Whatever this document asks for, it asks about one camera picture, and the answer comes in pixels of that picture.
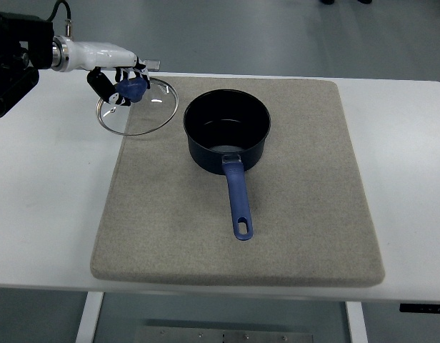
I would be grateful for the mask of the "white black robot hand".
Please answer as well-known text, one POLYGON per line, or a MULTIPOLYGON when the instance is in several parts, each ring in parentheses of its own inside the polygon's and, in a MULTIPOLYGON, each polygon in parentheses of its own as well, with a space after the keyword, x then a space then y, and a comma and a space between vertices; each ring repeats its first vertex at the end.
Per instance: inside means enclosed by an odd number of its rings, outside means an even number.
POLYGON ((129 106, 142 100, 151 88, 148 69, 134 52, 110 43, 72 41, 54 37, 55 71, 83 69, 87 83, 106 103, 129 106))

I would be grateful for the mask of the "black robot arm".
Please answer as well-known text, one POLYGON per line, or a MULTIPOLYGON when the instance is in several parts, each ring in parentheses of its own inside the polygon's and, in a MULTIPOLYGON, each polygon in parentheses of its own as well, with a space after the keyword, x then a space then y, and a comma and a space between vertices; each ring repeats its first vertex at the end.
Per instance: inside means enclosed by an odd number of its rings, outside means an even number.
POLYGON ((0 118, 52 65, 53 24, 37 16, 0 12, 0 118))

